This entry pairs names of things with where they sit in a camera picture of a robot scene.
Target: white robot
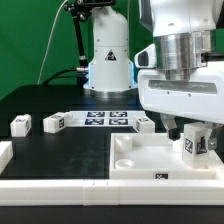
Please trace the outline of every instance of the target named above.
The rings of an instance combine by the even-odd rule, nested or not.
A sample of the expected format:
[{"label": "white robot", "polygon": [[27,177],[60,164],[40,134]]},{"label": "white robot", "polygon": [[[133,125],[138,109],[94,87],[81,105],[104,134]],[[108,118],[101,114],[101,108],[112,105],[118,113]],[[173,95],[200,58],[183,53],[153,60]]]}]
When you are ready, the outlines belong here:
[{"label": "white robot", "polygon": [[[129,54],[129,29],[124,16],[111,6],[116,0],[76,0],[65,9],[73,17],[79,48],[80,73],[88,73],[84,92],[103,98],[118,98],[137,93],[133,63]],[[79,22],[93,20],[94,58],[86,60]]]},{"label": "white robot", "polygon": [[87,94],[120,97],[137,92],[133,63],[128,57],[127,20],[110,6],[92,10],[94,58],[89,64]]},{"label": "white robot", "polygon": [[206,151],[215,149],[224,124],[224,62],[214,53],[223,0],[139,0],[139,5],[140,21],[154,37],[135,57],[143,108],[161,114],[173,140],[179,138],[175,116],[205,122],[191,126],[189,138],[194,148],[200,143]]}]

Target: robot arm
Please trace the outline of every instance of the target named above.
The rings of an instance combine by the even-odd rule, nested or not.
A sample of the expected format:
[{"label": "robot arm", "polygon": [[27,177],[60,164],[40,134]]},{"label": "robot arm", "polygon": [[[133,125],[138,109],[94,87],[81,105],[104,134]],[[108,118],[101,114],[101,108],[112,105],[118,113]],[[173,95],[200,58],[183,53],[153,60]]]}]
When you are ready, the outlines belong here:
[{"label": "robot arm", "polygon": [[[217,130],[224,124],[220,103],[224,62],[223,55],[215,53],[223,0],[139,0],[139,4],[140,22],[153,32],[155,45],[155,52],[148,47],[135,58],[143,68],[138,75],[143,108],[161,114],[173,140],[178,137],[175,116],[204,121],[207,148],[214,149]],[[215,57],[204,60],[207,55]]]}]

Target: white cylinder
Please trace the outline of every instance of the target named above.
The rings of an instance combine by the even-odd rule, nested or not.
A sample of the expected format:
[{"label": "white cylinder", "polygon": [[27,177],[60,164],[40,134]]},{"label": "white cylinder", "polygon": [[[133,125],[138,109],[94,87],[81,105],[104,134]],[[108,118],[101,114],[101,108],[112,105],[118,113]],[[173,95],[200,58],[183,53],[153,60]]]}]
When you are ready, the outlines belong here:
[{"label": "white cylinder", "polygon": [[130,136],[118,136],[115,140],[115,148],[118,152],[132,151],[132,138]]}]

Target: black tabletop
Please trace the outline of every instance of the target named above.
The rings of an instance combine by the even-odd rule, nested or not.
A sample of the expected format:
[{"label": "black tabletop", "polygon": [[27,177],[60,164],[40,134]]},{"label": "black tabletop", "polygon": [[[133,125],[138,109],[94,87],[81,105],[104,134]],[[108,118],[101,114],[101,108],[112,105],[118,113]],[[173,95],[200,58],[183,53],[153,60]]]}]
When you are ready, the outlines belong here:
[{"label": "black tabletop", "polygon": [[[66,128],[43,132],[43,119],[68,111],[142,110],[138,96],[104,100],[83,95],[76,86],[24,86],[0,101],[0,141],[13,142],[14,157],[0,179],[107,179],[111,133],[123,128]],[[32,116],[32,131],[12,138],[9,125]],[[147,112],[163,131],[159,116]],[[223,206],[48,206],[0,207],[0,223],[224,223]]]}]

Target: small white block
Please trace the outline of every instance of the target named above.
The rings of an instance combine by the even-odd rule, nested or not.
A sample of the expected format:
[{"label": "small white block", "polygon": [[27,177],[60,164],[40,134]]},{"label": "small white block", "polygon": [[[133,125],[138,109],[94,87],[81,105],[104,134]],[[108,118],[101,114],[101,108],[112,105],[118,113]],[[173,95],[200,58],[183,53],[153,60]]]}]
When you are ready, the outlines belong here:
[{"label": "small white block", "polygon": [[43,120],[44,132],[55,134],[68,126],[71,121],[71,113],[61,113],[58,112],[50,117]]},{"label": "small white block", "polygon": [[0,142],[0,174],[13,157],[12,142]]},{"label": "small white block", "polygon": [[155,133],[155,123],[146,116],[133,116],[133,128],[140,133]]},{"label": "small white block", "polygon": [[193,169],[209,165],[210,151],[202,147],[206,133],[207,128],[201,122],[184,125],[183,160]]},{"label": "small white block", "polygon": [[10,124],[12,137],[25,137],[32,127],[29,114],[17,116]]}]

